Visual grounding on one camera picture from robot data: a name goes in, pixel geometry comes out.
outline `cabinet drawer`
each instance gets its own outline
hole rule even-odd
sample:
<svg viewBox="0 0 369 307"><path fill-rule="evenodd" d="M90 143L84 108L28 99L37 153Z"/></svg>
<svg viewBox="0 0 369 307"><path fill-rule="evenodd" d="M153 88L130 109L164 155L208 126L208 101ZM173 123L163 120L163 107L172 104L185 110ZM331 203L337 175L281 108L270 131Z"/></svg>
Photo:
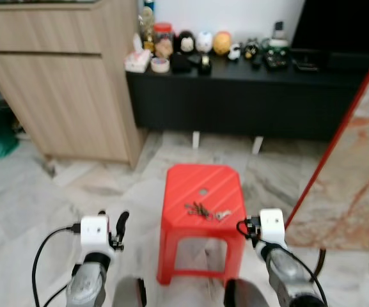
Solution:
<svg viewBox="0 0 369 307"><path fill-rule="evenodd" d="M44 154L128 161L99 57L0 54L0 90Z"/></svg>
<svg viewBox="0 0 369 307"><path fill-rule="evenodd" d="M0 51L100 53L88 10L0 11Z"/></svg>

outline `white figurine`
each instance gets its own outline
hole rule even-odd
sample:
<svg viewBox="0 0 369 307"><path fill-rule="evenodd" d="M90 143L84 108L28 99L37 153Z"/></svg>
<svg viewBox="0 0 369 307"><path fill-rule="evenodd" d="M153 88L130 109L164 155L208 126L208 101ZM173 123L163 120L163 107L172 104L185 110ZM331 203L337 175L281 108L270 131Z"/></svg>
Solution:
<svg viewBox="0 0 369 307"><path fill-rule="evenodd" d="M196 38L196 49L198 52L209 53L212 49L212 33L198 33Z"/></svg>
<svg viewBox="0 0 369 307"><path fill-rule="evenodd" d="M230 47L230 53L228 54L228 58L232 61L236 61L241 56L241 46L239 43L233 43Z"/></svg>

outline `white wall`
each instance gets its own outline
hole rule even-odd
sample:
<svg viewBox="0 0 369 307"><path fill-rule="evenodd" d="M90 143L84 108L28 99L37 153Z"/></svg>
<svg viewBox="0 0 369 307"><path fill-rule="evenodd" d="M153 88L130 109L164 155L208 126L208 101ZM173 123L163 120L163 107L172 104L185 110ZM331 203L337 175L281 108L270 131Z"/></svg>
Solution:
<svg viewBox="0 0 369 307"><path fill-rule="evenodd" d="M140 7L143 0L138 0ZM234 40L271 36L283 20L292 40L304 0L155 0L156 22L166 21L176 32L227 30Z"/></svg>

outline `television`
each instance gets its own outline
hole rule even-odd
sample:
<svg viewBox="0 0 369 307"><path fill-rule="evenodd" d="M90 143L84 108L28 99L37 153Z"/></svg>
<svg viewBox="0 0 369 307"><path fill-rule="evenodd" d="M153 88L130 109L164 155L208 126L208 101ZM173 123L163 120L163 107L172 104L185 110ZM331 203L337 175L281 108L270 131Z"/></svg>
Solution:
<svg viewBox="0 0 369 307"><path fill-rule="evenodd" d="M306 0L291 46L323 68L369 67L369 0Z"/></svg>

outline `jar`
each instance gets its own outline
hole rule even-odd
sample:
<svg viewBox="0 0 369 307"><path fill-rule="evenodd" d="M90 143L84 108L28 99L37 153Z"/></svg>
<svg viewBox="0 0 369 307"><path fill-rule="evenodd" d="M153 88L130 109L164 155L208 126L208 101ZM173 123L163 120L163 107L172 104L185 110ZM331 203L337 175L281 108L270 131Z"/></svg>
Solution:
<svg viewBox="0 0 369 307"><path fill-rule="evenodd" d="M154 49L158 58L168 59L173 53L173 31L171 24L158 22L154 24Z"/></svg>
<svg viewBox="0 0 369 307"><path fill-rule="evenodd" d="M154 24L154 43L159 43L162 39L168 39L173 45L173 28L168 22L157 22Z"/></svg>

